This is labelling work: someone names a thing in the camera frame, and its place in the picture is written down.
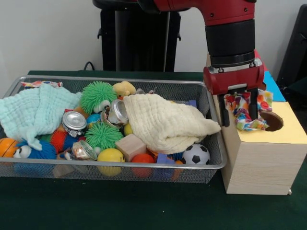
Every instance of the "wire mesh basket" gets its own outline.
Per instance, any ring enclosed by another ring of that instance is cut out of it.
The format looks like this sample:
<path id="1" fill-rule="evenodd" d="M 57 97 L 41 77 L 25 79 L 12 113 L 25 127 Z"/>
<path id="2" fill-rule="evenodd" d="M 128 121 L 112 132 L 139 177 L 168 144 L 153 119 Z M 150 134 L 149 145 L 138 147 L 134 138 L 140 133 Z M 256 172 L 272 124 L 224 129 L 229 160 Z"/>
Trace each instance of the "wire mesh basket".
<path id="1" fill-rule="evenodd" d="M 17 79 L 4 97 L 13 96 L 23 90 L 20 82 L 61 81 L 70 92 L 81 92 L 93 81 L 104 81 L 111 85 L 124 79 L 31 76 Z M 217 121 L 212 96 L 203 82 L 173 80 L 129 80 L 135 88 L 155 93 L 167 100 L 187 104 L 196 100 L 197 108 L 206 118 Z M 4 138 L 3 128 L 0 138 Z M 210 165 L 147 164 L 131 162 L 64 161 L 41 159 L 0 158 L 0 176 L 67 178 L 91 180 L 157 181 L 181 183 L 208 183 L 216 171 L 226 164 L 226 150 L 222 134 L 207 136 L 202 144 L 209 150 Z"/>

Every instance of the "muslin blanket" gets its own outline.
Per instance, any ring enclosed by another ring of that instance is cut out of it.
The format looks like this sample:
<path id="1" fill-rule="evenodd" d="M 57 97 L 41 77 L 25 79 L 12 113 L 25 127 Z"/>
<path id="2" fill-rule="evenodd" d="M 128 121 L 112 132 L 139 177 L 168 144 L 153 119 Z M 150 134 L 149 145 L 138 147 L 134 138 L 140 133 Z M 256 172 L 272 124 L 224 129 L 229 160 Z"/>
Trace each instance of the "muslin blanket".
<path id="1" fill-rule="evenodd" d="M 221 130 L 197 108 L 171 103 L 157 94 L 130 95 L 123 100 L 134 135 L 159 153 L 183 152 Z"/>
<path id="2" fill-rule="evenodd" d="M 81 93 L 43 84 L 0 99 L 0 122 L 5 134 L 17 141 L 26 140 L 42 150 L 37 135 L 53 133 L 61 123 L 65 109 L 77 107 Z"/>

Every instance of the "light blue cloth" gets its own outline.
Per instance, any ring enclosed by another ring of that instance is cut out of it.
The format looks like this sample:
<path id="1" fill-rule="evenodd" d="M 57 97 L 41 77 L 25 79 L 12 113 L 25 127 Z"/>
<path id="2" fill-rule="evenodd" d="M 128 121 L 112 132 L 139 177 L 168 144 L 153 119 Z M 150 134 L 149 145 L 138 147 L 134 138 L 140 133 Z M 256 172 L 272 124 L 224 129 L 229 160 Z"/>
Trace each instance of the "light blue cloth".
<path id="1" fill-rule="evenodd" d="M 60 125 L 65 109 L 78 106 L 81 93 L 42 84 L 40 88 L 23 90 L 0 99 L 0 122 L 7 137 L 26 140 L 36 150 L 42 145 L 35 137 L 51 134 Z"/>

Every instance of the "white wall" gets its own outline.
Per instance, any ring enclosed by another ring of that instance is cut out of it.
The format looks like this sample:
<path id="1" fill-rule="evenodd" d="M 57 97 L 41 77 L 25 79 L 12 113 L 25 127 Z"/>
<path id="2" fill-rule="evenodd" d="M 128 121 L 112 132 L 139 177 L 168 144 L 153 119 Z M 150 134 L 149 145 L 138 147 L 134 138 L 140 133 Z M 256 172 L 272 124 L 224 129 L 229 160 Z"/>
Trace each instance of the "white wall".
<path id="1" fill-rule="evenodd" d="M 277 77 L 300 5 L 306 0 L 259 0 L 256 46 Z M 197 9 L 181 13 L 176 71 L 202 71 L 207 45 Z M 91 0 L 0 1 L 0 96 L 29 70 L 102 69 L 100 10 Z"/>
<path id="2" fill-rule="evenodd" d="M 307 4 L 307 0 L 259 0 L 256 3 L 256 48 L 275 78 L 302 4 Z M 180 34 L 176 71 L 202 71 L 207 45 L 204 22 L 197 9 L 181 13 Z"/>
<path id="3" fill-rule="evenodd" d="M 102 69 L 99 28 L 91 0 L 1 0 L 0 96 L 32 69 Z"/>

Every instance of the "black cable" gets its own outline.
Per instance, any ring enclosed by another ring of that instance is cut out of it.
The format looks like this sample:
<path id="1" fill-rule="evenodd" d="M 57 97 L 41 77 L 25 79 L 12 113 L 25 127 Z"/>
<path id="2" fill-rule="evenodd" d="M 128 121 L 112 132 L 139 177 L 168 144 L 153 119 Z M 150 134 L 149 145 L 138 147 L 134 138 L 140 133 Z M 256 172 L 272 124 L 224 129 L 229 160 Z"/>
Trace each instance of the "black cable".
<path id="1" fill-rule="evenodd" d="M 86 70 L 86 69 L 87 69 L 87 67 L 88 67 L 88 65 L 91 65 L 92 70 L 95 70 L 94 65 L 93 65 L 93 64 L 92 64 L 92 62 L 90 62 L 90 61 L 88 61 L 88 62 L 85 64 L 85 66 L 84 66 L 84 69 L 83 69 L 83 70 Z"/>

